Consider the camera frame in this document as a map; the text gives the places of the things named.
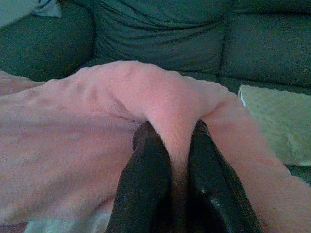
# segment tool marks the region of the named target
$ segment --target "fuzzy pink fabric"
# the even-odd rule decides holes
[[[225,87],[134,61],[46,83],[0,76],[0,225],[111,211],[134,131],[147,120],[169,152],[175,221],[182,219],[187,155],[201,118],[266,232],[310,232],[311,188],[290,175]]]

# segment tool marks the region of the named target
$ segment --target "cushion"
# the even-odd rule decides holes
[[[61,17],[57,0],[10,0],[0,2],[0,28],[22,19],[30,13],[37,16]]]
[[[95,0],[94,54],[216,74],[230,0]]]
[[[71,1],[79,6],[88,9],[90,12],[93,12],[93,0],[71,0]]]
[[[95,58],[88,60],[86,63],[82,64],[76,71],[78,71],[79,69],[83,67],[92,67],[95,65],[105,64],[109,62],[113,62],[113,61],[109,60],[109,58],[95,57]],[[216,75],[213,75],[213,74],[202,73],[202,72],[186,72],[186,71],[180,71],[179,73],[183,76],[190,76],[198,80],[205,80],[205,81],[212,81],[212,82],[219,83],[218,78],[216,77]]]
[[[280,2],[237,1],[228,15],[221,75],[311,88],[310,1]]]
[[[231,78],[227,76],[219,76],[218,79],[221,85],[227,87],[229,91],[234,92],[236,94],[238,93],[239,87],[241,85],[250,85],[250,86],[258,86],[258,87],[264,87],[264,88],[269,88],[269,89],[277,89],[280,91],[286,90],[290,92],[304,93],[307,95],[311,95],[310,88],[303,88],[299,86],[265,83],[265,82],[253,81],[251,80],[251,78],[247,80],[247,79]]]
[[[286,166],[293,176],[298,176],[311,186],[311,167],[310,166]]]
[[[32,14],[36,16],[50,16],[60,18],[62,11],[56,0],[36,0],[39,5],[34,9]]]
[[[0,31],[0,70],[46,81],[68,76],[91,57],[92,14],[70,1],[60,3],[61,18],[28,16]]]

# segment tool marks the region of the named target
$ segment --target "blanket fold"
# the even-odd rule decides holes
[[[7,84],[0,86],[0,225],[110,213],[133,134],[149,121],[170,155],[174,229],[182,232],[191,134],[202,119],[266,231],[311,229],[310,187],[290,175],[241,101],[217,83],[135,61],[46,83],[0,75]]]

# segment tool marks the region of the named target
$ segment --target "teal couch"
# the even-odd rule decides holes
[[[0,30],[0,70],[34,81],[115,60],[311,94],[310,0],[60,0]],[[288,166],[311,183],[310,167]]]

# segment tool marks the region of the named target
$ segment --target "sofa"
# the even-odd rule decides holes
[[[0,70],[34,81],[139,60],[220,83],[311,94],[310,0],[60,0],[0,29]],[[311,168],[288,166],[311,184]]]

